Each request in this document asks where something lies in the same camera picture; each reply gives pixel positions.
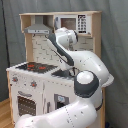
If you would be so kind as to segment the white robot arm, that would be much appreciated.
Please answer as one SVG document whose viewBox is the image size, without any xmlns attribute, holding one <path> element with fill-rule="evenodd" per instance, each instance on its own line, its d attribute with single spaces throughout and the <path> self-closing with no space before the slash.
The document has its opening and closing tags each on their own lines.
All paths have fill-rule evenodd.
<svg viewBox="0 0 128 128">
<path fill-rule="evenodd" d="M 15 128 L 86 128 L 96 117 L 96 108 L 103 103 L 102 88 L 112 79 L 101 59 L 91 51 L 70 51 L 65 48 L 72 40 L 78 41 L 77 33 L 65 28 L 58 29 L 47 38 L 48 46 L 61 60 L 75 67 L 79 73 L 74 77 L 74 93 L 77 99 L 48 114 L 30 116 L 25 114 Z"/>
</svg>

